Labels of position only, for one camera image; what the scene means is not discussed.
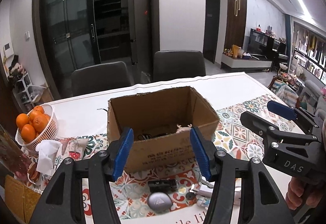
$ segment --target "metal door handle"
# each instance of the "metal door handle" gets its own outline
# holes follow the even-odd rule
[[[234,1],[234,15],[235,15],[235,16],[238,16],[238,6],[237,6],[237,2],[238,2],[238,0],[235,0],[235,1]]]
[[[91,24],[91,34],[92,34],[92,40],[95,42],[95,32],[94,32],[94,25]]]
[[[240,1],[241,0],[238,0],[238,10],[240,11]]]

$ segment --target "stuffed toy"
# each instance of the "stuffed toy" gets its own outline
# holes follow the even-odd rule
[[[9,67],[8,81],[11,87],[14,87],[15,83],[19,81],[26,73],[24,67],[18,62],[18,55],[14,55],[14,58]]]
[[[176,133],[180,133],[180,132],[184,132],[184,131],[187,131],[187,130],[191,130],[192,128],[192,124],[188,125],[187,127],[182,127],[181,125],[177,124],[177,131]]]

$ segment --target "white plastic basket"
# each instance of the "white plastic basket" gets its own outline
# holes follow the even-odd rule
[[[58,121],[54,114],[53,107],[49,104],[43,104],[41,106],[43,107],[45,114],[48,114],[51,117],[50,121],[48,122],[48,125],[45,127],[43,132],[38,137],[36,137],[35,140],[31,141],[28,144],[25,144],[24,140],[22,139],[20,129],[17,129],[15,136],[15,140],[17,141],[17,143],[20,146],[27,148],[30,153],[36,153],[35,147],[42,140],[53,140],[58,131]]]

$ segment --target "human hand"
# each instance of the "human hand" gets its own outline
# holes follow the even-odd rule
[[[292,177],[287,188],[285,202],[289,209],[295,210],[302,204],[302,194],[304,193],[304,183]],[[324,194],[324,189],[314,189],[306,200],[306,204],[312,208],[316,207]]]

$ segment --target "patterned table runner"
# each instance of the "patterned table runner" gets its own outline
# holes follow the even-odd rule
[[[267,121],[277,125],[282,131],[292,131],[295,124],[267,110],[267,103],[277,100],[275,96],[266,94],[241,104],[217,110],[220,123],[215,131],[214,144],[217,149],[222,149],[237,159],[249,160],[252,157],[263,159],[264,148],[262,138],[252,133],[241,125],[240,115],[250,111]],[[82,136],[88,138],[84,158],[89,158],[96,152],[108,147],[107,135]],[[61,155],[57,154],[54,167],[62,162]],[[133,174],[123,175],[115,182],[110,183],[116,210],[121,220],[153,216],[155,213],[147,205],[150,194],[147,182],[156,179],[176,179],[179,187],[175,193],[169,194],[173,201],[170,211],[178,210],[193,205],[195,201],[188,201],[185,197],[192,184],[198,187],[200,171],[195,158],[186,161],[161,166]],[[50,177],[42,176],[40,186],[30,184],[30,188],[42,193]],[[86,223],[93,223],[92,208],[90,205],[88,179],[83,179],[83,201]]]

